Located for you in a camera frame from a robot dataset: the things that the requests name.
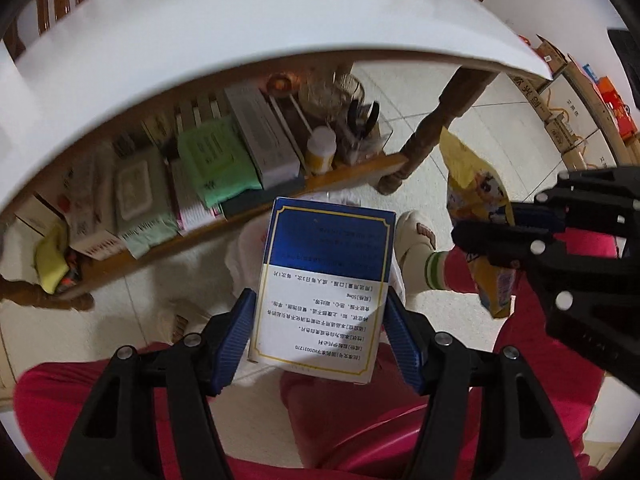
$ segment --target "pink cloth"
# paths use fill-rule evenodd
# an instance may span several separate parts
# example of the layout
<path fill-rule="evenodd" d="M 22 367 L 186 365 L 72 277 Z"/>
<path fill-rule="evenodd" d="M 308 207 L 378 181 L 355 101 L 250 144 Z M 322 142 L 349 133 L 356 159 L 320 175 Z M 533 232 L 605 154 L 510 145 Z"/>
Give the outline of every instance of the pink cloth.
<path fill-rule="evenodd" d="M 572 231 L 566 235 L 569 252 L 615 257 L 613 239 L 608 236 Z M 464 254 L 452 250 L 445 263 L 447 285 L 458 292 L 474 292 Z M 582 434 L 602 384 L 603 372 L 564 345 L 546 336 L 545 319 L 538 298 L 526 277 L 520 276 L 516 288 L 514 314 L 500 330 L 494 348 L 514 345 L 527 359 L 549 396 L 572 444 L 583 478 L 597 471 L 588 467 L 582 454 Z M 165 345 L 145 349 L 153 351 Z M 107 361 L 93 363 L 41 364 L 25 372 L 14 393 L 14 409 L 20 428 L 31 450 L 44 468 L 54 475 L 66 440 L 91 387 Z M 168 418 L 166 393 L 155 392 L 156 427 L 166 480 L 180 479 Z M 470 477 L 477 445 L 480 415 L 479 390 L 470 394 L 465 440 L 456 478 Z M 314 469 L 283 469 L 228 458 L 238 480 L 367 480 L 348 472 Z"/>

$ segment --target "blue gripper pad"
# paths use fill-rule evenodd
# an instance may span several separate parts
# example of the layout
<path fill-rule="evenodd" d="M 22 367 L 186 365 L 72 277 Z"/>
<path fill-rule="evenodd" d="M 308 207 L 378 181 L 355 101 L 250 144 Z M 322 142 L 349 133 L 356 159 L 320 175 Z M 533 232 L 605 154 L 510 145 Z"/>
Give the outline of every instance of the blue gripper pad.
<path fill-rule="evenodd" d="M 213 354 L 211 389 L 214 395 L 219 395 L 222 388 L 229 386 L 234 380 L 238 363 L 254 327 L 255 301 L 255 292 L 246 288 L 229 313 L 231 319 L 226 333 Z"/>
<path fill-rule="evenodd" d="M 427 361 L 426 345 L 420 335 L 412 330 L 407 311 L 391 286 L 386 295 L 383 323 L 404 382 L 418 395 L 423 395 L 426 382 L 422 367 Z"/>

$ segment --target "wooden shelf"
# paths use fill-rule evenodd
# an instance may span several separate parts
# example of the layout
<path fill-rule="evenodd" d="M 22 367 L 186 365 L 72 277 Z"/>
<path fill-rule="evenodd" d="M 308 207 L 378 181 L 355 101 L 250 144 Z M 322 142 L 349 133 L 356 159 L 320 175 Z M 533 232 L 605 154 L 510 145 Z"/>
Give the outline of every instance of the wooden shelf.
<path fill-rule="evenodd" d="M 324 175 L 308 177 L 305 189 L 300 194 L 343 189 L 367 182 L 374 183 L 380 177 L 399 170 L 406 161 L 407 158 L 401 153 L 394 153 L 393 155 L 381 154 L 357 166 L 342 166 Z M 128 251 L 125 251 L 101 262 L 89 260 L 82 266 L 82 282 L 60 294 L 59 297 L 68 300 L 91 292 L 157 260 L 181 253 L 215 238 L 224 230 L 240 225 L 270 208 L 271 204 L 265 204 L 227 218 L 224 221 L 197 229 L 185 236 L 177 236 L 164 244 L 152 248 L 139 259 L 135 259 Z"/>

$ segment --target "wooden table leg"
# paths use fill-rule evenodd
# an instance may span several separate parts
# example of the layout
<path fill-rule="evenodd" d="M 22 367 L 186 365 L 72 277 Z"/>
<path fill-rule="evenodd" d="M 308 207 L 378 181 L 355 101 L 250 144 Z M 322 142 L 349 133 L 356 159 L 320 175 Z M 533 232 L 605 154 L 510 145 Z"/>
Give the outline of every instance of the wooden table leg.
<path fill-rule="evenodd" d="M 21 306 L 57 310 L 90 310 L 94 307 L 94 298 L 90 294 L 83 294 L 73 300 L 58 300 L 33 283 L 10 282 L 2 276 L 0 276 L 0 300 L 13 301 Z"/>
<path fill-rule="evenodd" d="M 442 128 L 449 128 L 453 119 L 462 117 L 497 75 L 496 72 L 459 68 L 440 95 L 438 107 L 420 122 L 400 150 L 409 161 L 395 173 L 382 177 L 376 187 L 378 192 L 383 195 L 395 192 L 438 145 Z"/>

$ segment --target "snack bag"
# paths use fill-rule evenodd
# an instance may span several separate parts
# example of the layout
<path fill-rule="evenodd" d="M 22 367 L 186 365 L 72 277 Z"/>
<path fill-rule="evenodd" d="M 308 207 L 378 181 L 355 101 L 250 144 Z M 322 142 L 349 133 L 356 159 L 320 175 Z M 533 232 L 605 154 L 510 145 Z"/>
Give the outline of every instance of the snack bag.
<path fill-rule="evenodd" d="M 440 134 L 440 152 L 449 170 L 447 210 L 454 226 L 459 220 L 514 225 L 507 191 L 491 165 L 446 128 Z M 494 267 L 478 254 L 467 254 L 466 262 L 482 306 L 494 318 L 509 317 L 515 270 Z"/>

